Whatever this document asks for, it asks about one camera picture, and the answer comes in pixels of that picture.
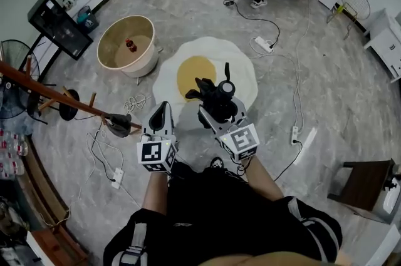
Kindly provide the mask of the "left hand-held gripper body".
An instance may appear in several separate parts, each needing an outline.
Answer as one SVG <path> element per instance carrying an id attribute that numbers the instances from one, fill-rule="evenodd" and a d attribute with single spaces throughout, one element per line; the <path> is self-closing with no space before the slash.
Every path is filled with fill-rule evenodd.
<path id="1" fill-rule="evenodd" d="M 138 163 L 151 173 L 170 173 L 175 157 L 176 147 L 172 140 L 143 134 L 137 143 Z"/>

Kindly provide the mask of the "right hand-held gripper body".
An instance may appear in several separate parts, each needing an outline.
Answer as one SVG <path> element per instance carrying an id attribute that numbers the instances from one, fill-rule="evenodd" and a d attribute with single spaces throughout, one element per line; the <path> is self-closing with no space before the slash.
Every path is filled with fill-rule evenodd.
<path id="1" fill-rule="evenodd" d="M 233 161 L 243 161 L 256 154 L 259 138 L 253 123 L 241 119 L 219 130 L 217 141 Z"/>

